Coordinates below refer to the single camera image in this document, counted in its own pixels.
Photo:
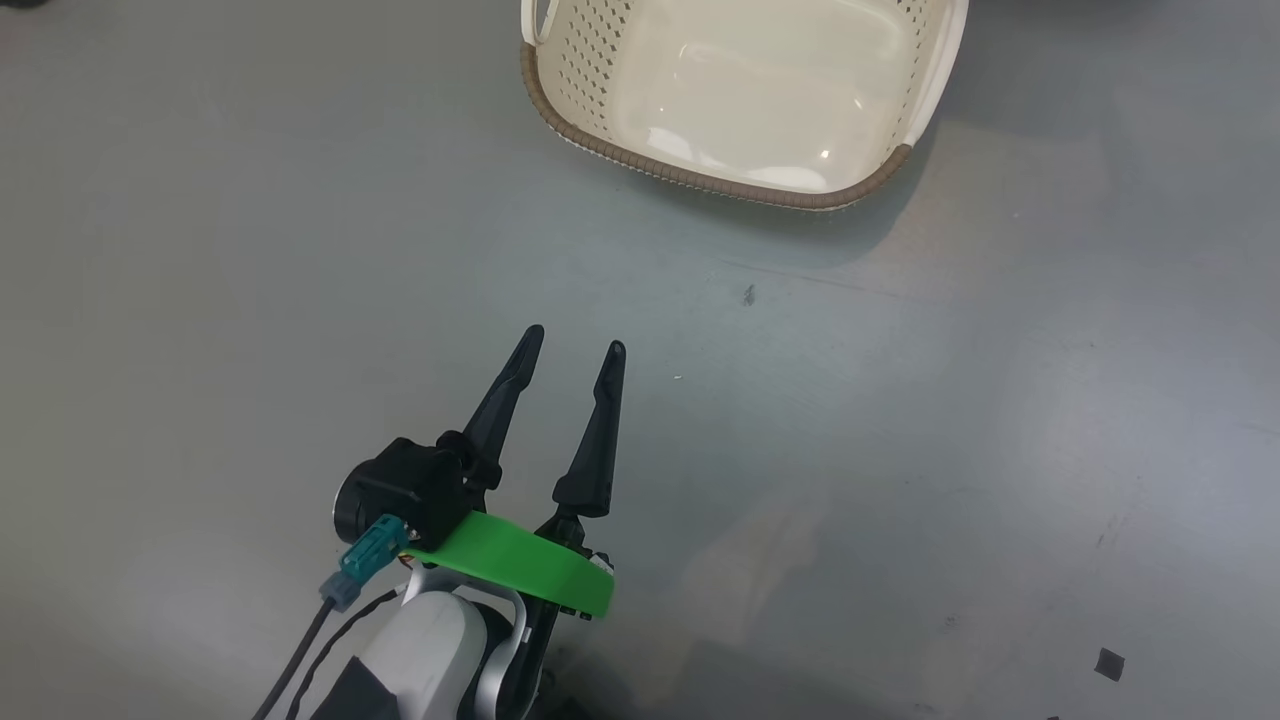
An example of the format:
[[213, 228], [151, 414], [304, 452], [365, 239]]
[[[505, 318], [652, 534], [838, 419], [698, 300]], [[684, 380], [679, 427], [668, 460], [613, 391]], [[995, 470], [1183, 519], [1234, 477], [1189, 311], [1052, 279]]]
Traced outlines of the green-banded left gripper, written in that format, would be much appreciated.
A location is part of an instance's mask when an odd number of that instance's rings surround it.
[[[468, 495], [497, 489], [500, 455], [520, 395], [529, 387], [545, 337], [530, 325], [462, 430], [448, 430], [436, 446], [461, 462]], [[604, 518], [611, 512], [627, 352], [611, 342], [593, 386], [593, 411], [570, 469], [556, 483], [553, 501], [562, 512]], [[410, 547], [421, 562], [529, 594], [591, 618], [604, 618], [614, 593], [614, 575], [599, 562], [535, 536], [503, 518], [472, 511], [434, 551]]]

